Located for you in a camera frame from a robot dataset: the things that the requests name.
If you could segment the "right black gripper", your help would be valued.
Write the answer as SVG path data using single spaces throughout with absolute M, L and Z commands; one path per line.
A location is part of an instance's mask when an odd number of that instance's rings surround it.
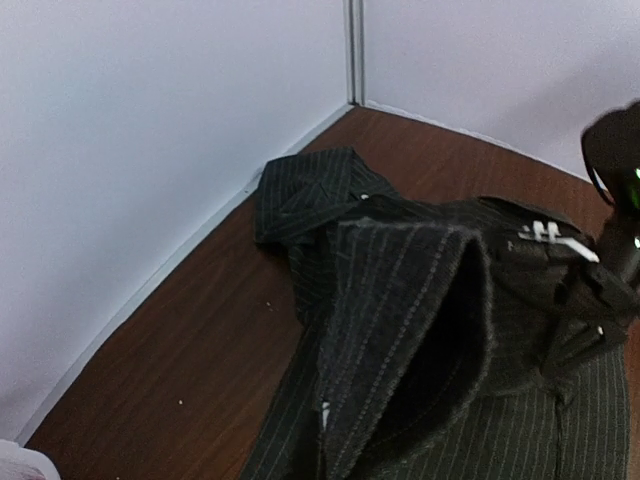
M 584 165 L 612 208 L 597 240 L 601 263 L 639 301 L 639 101 L 610 110 L 581 134 Z

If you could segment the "black pinstriped shirt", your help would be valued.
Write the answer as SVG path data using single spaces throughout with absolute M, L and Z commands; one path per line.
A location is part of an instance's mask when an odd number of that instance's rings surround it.
M 303 332 L 245 479 L 625 479 L 639 296 L 561 215 L 403 198 L 350 148 L 269 162 L 255 240 Z

